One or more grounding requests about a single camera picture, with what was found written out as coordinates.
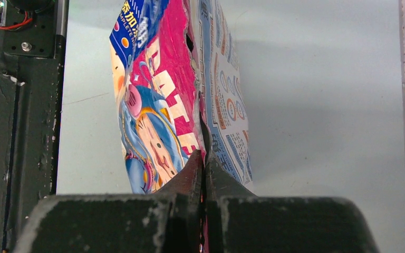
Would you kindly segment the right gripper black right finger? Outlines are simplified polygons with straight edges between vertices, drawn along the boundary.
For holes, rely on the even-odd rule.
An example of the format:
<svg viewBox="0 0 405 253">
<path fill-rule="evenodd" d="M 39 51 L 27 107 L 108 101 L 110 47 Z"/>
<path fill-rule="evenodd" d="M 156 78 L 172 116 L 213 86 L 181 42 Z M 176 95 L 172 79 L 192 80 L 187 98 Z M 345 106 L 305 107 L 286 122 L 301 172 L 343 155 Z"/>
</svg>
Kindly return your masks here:
<svg viewBox="0 0 405 253">
<path fill-rule="evenodd" d="M 259 197 L 209 155 L 205 252 L 378 252 L 360 209 L 340 197 Z"/>
</svg>

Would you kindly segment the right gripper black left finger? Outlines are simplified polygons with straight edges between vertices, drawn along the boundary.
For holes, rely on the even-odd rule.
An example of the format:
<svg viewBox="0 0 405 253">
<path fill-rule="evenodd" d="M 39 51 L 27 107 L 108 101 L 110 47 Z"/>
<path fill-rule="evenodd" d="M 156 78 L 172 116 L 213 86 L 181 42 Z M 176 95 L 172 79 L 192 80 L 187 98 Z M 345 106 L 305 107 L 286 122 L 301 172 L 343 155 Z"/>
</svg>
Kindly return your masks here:
<svg viewBox="0 0 405 253">
<path fill-rule="evenodd" d="M 32 211 L 15 252 L 199 252 L 200 151 L 152 194 L 55 195 Z"/>
</svg>

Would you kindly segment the colourful pet food bag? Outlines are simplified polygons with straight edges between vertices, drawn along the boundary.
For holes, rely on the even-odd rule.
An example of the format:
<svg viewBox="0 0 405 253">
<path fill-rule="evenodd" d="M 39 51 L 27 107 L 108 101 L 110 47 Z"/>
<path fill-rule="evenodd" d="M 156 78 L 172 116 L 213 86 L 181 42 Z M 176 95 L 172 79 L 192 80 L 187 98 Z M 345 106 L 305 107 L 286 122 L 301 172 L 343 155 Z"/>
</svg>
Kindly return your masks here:
<svg viewBox="0 0 405 253">
<path fill-rule="evenodd" d="M 198 150 L 253 187 L 234 39 L 219 1 L 125 1 L 109 37 L 132 192 L 158 191 Z"/>
</svg>

